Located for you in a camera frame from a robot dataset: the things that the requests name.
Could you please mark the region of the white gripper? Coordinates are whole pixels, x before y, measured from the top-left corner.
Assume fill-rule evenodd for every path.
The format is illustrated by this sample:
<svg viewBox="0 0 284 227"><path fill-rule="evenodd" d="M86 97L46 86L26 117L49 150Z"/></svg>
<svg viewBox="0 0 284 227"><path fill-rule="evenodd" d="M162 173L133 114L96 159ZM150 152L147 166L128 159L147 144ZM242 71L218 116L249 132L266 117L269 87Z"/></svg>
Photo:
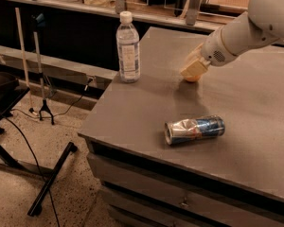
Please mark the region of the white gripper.
<svg viewBox="0 0 284 227"><path fill-rule="evenodd" d="M212 32L204 44L199 44L186 57L181 75L185 77L201 76L209 65L224 66L238 57L237 37L228 26L222 26Z"/></svg>

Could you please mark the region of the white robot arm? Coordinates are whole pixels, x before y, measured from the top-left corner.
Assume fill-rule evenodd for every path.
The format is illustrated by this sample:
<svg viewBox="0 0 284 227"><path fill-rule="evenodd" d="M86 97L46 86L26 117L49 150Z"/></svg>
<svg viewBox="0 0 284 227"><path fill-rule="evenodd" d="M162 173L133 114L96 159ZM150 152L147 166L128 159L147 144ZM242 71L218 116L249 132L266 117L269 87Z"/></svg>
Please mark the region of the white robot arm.
<svg viewBox="0 0 284 227"><path fill-rule="evenodd" d="M249 0L248 9L213 31L187 56L180 73L197 81L210 66L224 66L239 55L284 41L284 0Z"/></svg>

